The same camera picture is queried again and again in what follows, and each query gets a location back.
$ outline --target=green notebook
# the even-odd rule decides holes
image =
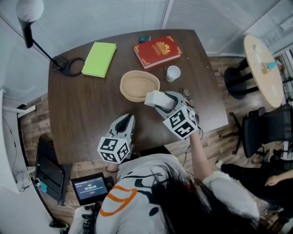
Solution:
[[[115,50],[116,44],[95,42],[81,72],[104,78]]]

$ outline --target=black stand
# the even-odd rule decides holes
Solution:
[[[229,93],[235,99],[241,100],[245,97],[246,94],[258,91],[258,87],[253,87],[247,89],[246,81],[250,80],[253,76],[251,73],[242,76],[240,71],[247,68],[247,60],[246,58],[239,63],[239,67],[237,68],[227,68],[224,73],[224,80],[226,84],[226,88]]]
[[[239,147],[241,145],[241,142],[242,142],[242,138],[241,138],[242,137],[242,128],[241,128],[241,125],[240,125],[237,117],[234,115],[233,112],[230,112],[229,113],[229,116],[232,116],[233,117],[233,119],[234,119],[234,121],[236,123],[236,127],[238,129],[238,132],[236,132],[236,133],[229,133],[227,135],[220,134],[219,135],[219,138],[220,139],[225,139],[225,138],[232,137],[232,136],[238,136],[238,141],[237,141],[236,149],[234,151],[232,151],[232,154],[237,154],[237,152],[239,150]]]
[[[82,58],[73,58],[69,60],[62,56],[56,56],[54,58],[51,58],[50,55],[48,55],[46,51],[44,51],[43,48],[40,47],[40,45],[34,39],[33,43],[51,60],[51,62],[53,63],[54,71],[59,71],[61,74],[66,76],[77,76],[81,73],[81,70],[76,73],[72,73],[70,71],[70,68],[73,65],[73,63],[77,60],[81,60],[84,64],[84,60]]]

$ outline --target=gold emblem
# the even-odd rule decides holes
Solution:
[[[178,50],[178,54],[182,54],[181,50],[179,49],[179,47],[177,46],[177,50]]]
[[[138,46],[134,46],[134,49],[136,50],[136,52],[139,52],[138,47],[139,47],[139,45]]]
[[[150,64],[150,63],[148,63],[146,60],[144,60],[143,58],[142,58],[142,61],[143,61],[143,63],[144,63],[145,66],[147,66],[147,65]]]
[[[163,55],[166,55],[170,52],[170,46],[168,46],[164,42],[157,42],[156,45]]]
[[[174,42],[173,38],[171,38],[170,36],[167,36],[166,38],[169,38],[172,42]]]

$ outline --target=red book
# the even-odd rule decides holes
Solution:
[[[133,47],[144,69],[179,58],[181,50],[170,37],[161,37]]]

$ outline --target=white cup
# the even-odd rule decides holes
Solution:
[[[169,82],[172,82],[176,80],[178,77],[180,77],[180,75],[181,75],[181,71],[178,67],[170,66],[167,70],[166,80]]]

